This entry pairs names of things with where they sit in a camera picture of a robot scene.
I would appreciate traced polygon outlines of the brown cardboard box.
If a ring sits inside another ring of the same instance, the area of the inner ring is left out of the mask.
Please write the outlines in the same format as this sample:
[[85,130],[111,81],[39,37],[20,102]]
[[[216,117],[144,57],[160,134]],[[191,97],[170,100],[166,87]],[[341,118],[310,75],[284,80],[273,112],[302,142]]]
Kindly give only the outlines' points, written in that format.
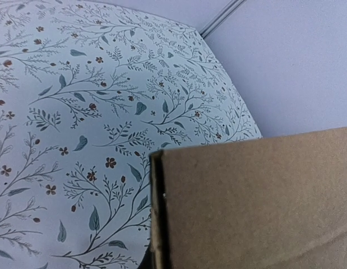
[[150,160],[155,268],[347,268],[347,127]]

